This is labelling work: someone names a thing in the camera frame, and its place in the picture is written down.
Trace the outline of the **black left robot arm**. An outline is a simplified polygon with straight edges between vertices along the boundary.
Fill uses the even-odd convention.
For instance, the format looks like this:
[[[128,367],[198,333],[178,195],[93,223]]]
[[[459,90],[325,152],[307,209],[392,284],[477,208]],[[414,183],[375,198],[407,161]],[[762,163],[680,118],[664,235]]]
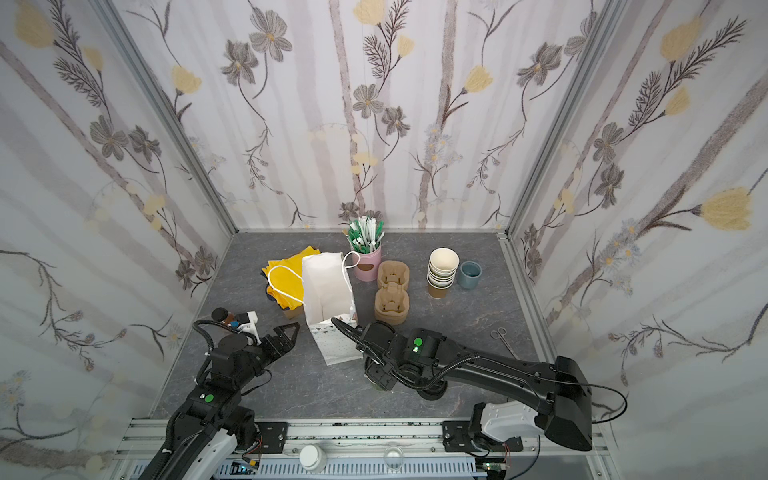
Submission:
[[[259,337],[251,318],[227,319],[216,310],[193,323],[207,351],[194,388],[167,420],[164,441],[142,479],[211,479],[233,453],[263,444],[254,411],[241,405],[246,386],[296,345],[300,324]]]

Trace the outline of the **white paper takeout bag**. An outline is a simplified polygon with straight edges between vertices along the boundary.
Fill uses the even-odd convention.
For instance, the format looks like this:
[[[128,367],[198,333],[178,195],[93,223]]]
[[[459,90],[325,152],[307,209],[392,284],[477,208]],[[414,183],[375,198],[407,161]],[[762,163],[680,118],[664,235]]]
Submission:
[[[348,270],[355,267],[359,255],[350,251],[320,253],[302,262],[304,298],[301,301],[308,330],[328,366],[358,360],[361,352],[332,324],[340,317],[352,327],[358,326],[354,292]]]

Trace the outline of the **brown pulp cup carrier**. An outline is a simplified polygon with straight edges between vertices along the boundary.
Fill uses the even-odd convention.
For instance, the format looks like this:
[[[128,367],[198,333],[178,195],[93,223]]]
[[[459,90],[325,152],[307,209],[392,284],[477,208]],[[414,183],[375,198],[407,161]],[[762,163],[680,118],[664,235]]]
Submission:
[[[408,289],[410,283],[410,268],[401,261],[382,261],[378,267],[377,286],[386,288],[389,284],[397,284]]]

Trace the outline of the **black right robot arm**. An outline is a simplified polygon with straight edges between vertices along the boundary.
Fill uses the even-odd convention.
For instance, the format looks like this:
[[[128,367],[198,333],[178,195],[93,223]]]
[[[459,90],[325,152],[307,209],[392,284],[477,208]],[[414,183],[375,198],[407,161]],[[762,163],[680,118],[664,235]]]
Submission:
[[[575,360],[531,362],[467,347],[440,332],[417,328],[405,336],[384,322],[353,327],[339,317],[333,326],[351,340],[365,360],[365,376],[391,390],[399,383],[430,401],[451,381],[517,401],[534,411],[530,423],[551,442],[576,451],[593,448],[592,393]]]

